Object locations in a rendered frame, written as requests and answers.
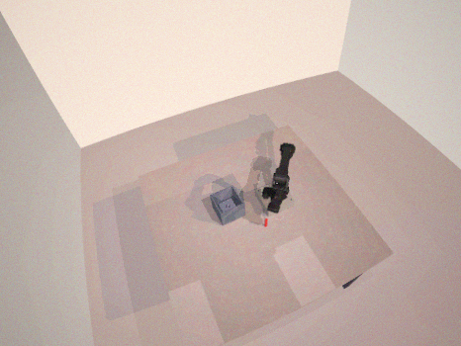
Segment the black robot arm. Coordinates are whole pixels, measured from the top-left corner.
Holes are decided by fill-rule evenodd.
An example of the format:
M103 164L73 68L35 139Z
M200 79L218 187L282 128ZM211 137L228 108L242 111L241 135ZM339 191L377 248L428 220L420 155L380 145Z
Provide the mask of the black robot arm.
M274 173L273 176L272 187L265 187L262 192L263 199L271 198L271 204L273 204L273 206L281 206L282 201L288 198L286 196L289 193L288 186L290 180L288 176L288 167L290 158L295 153L296 147L294 146L294 144L288 144L283 142L282 144L280 144L279 150L281 151L281 159L279 167L276 169L276 173ZM285 195L284 191L286 191Z

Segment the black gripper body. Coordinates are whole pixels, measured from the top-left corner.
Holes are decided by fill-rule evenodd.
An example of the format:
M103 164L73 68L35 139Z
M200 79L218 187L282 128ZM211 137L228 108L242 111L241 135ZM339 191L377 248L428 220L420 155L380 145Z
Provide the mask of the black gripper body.
M279 209L280 209L280 206L273 206L273 204L269 204L268 206L268 212L273 212L273 213L278 213L279 212Z

